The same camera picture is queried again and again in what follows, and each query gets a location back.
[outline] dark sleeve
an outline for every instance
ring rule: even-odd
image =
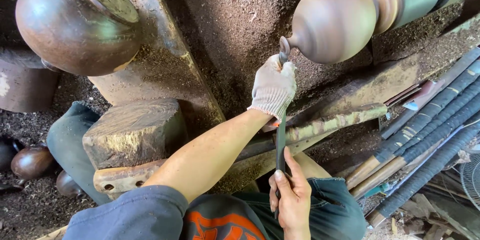
[[[187,199],[173,188],[137,188],[76,213],[63,239],[178,239],[187,208]]]

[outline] wooden bowl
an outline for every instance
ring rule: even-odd
[[[77,75],[121,70],[140,48],[139,17],[129,0],[18,0],[15,18],[35,53]]]

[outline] gloved hand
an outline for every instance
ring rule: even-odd
[[[291,62],[282,68],[278,54],[268,58],[255,75],[253,101],[247,110],[257,109],[281,121],[297,91],[295,69]]]

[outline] fingernail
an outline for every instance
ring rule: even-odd
[[[283,172],[281,170],[275,171],[275,180],[281,180],[283,176]]]

